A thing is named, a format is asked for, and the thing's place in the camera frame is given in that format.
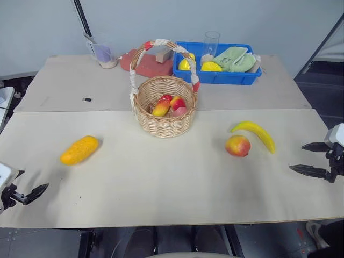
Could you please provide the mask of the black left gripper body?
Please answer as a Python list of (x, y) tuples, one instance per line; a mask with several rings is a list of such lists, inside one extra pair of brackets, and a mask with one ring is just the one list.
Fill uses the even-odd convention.
[(10, 186), (5, 187), (1, 193), (1, 210), (6, 210), (10, 207), (14, 207), (17, 202), (22, 205), (27, 205), (27, 197), (17, 192), (17, 186), (10, 184)]

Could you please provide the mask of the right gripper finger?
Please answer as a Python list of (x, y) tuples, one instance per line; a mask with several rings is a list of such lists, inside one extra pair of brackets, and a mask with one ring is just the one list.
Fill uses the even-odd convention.
[(322, 179), (327, 179), (327, 170), (322, 169), (322, 168), (315, 168), (313, 166), (309, 165), (303, 165), (303, 164), (298, 164), (298, 165), (291, 165), (289, 166), (290, 169), (293, 171), (309, 176), (309, 177), (316, 177), (316, 178), (322, 178)]
[(326, 153), (328, 151), (328, 146), (324, 142), (312, 142), (303, 145), (301, 149), (311, 152), (321, 152)]

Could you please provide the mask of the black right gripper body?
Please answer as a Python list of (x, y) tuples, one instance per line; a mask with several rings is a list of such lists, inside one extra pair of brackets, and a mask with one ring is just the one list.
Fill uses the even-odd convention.
[(331, 171), (326, 175), (326, 179), (330, 183), (334, 183), (338, 175), (343, 176), (343, 147), (340, 144), (333, 144), (325, 156), (329, 159), (331, 168)]

